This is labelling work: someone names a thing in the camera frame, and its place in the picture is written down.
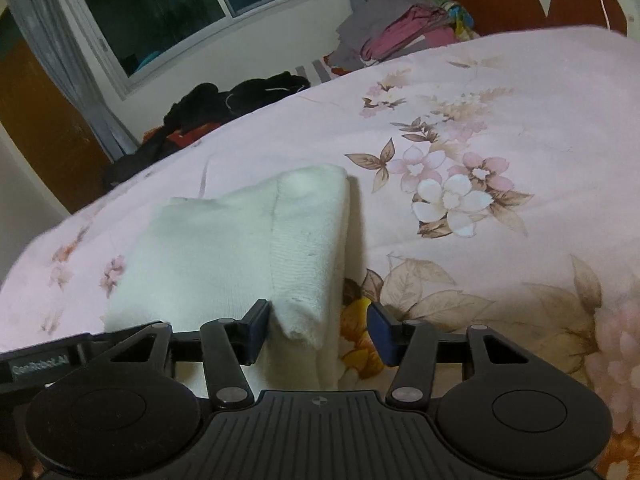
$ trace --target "white wall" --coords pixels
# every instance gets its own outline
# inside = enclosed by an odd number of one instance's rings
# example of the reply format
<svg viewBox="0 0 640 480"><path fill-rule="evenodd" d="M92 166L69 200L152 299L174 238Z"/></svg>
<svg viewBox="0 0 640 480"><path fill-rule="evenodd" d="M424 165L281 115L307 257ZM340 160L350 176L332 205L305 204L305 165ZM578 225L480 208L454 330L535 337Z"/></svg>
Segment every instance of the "white wall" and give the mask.
<svg viewBox="0 0 640 480"><path fill-rule="evenodd" d="M0 13L5 7L0 0ZM0 282L26 245L67 214L0 124Z"/></svg>
<svg viewBox="0 0 640 480"><path fill-rule="evenodd" d="M349 0L292 0L268 9L182 54L171 68L123 100L92 53L66 0L61 1L105 101L139 139L162 124L171 104L199 83L208 81L227 90L245 79L293 70L330 53L337 46L335 29L351 12Z"/></svg>

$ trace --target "textured black grip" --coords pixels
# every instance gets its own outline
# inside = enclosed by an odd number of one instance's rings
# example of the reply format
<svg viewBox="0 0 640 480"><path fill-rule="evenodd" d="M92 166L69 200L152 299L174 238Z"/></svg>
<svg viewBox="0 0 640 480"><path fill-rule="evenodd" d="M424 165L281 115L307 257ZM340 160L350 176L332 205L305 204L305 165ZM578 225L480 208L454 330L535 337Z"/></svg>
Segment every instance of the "textured black grip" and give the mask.
<svg viewBox="0 0 640 480"><path fill-rule="evenodd" d="M493 480L460 460L419 413L374 392L265 392L215 415L204 435L145 480ZM598 480L585 470L579 480ZM42 480L63 480L48 472Z"/></svg>

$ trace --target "pink clothing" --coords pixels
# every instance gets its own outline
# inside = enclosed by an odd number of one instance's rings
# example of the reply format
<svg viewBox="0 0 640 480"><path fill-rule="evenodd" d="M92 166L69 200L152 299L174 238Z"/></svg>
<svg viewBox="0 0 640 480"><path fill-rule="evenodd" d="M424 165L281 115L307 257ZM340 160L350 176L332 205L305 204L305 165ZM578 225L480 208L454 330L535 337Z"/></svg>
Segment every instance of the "pink clothing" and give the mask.
<svg viewBox="0 0 640 480"><path fill-rule="evenodd" d="M442 27L437 28L436 30L430 30L424 35L424 39L427 40L429 48L446 46L458 42L458 38L456 38L451 27Z"/></svg>
<svg viewBox="0 0 640 480"><path fill-rule="evenodd" d="M389 25L379 38L365 44L360 53L362 59L368 61L387 58L418 38L425 30L428 30L434 22L434 17L436 17L436 13L433 9L414 5L402 18ZM429 47L455 43L456 40L453 33L448 38L445 38L444 32L441 32L434 37L433 42L434 44L432 45L430 41Z"/></svg>

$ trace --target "pink floral bedsheet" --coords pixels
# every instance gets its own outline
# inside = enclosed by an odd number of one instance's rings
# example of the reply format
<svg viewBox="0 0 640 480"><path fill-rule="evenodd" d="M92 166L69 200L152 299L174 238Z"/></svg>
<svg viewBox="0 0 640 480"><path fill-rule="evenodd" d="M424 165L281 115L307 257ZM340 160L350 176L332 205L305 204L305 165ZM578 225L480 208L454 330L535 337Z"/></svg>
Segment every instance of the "pink floral bedsheet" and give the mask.
<svg viewBox="0 0 640 480"><path fill-rule="evenodd" d="M627 38L539 30L419 52L259 110L34 240L0 293L0 351L102 330L167 198L330 162L353 184L342 387L394 372L367 333L371 301L451 332L486 323L593 387L614 419L600 473L640 477L638 73ZM459 373L440 371L442 392Z"/></svg>

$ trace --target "white towel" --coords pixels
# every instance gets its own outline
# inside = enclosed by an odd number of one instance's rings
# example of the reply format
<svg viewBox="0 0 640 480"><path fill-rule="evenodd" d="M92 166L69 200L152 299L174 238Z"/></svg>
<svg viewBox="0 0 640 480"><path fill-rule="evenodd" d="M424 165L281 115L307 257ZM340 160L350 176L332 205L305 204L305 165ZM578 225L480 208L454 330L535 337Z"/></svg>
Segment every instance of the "white towel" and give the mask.
<svg viewBox="0 0 640 480"><path fill-rule="evenodd" d="M349 211L346 172L322 165L283 173L216 200L174 198L128 256L107 330L155 319L174 331L239 319L273 303L258 362L262 389L337 388L338 317ZM180 372L200 396L202 372Z"/></svg>

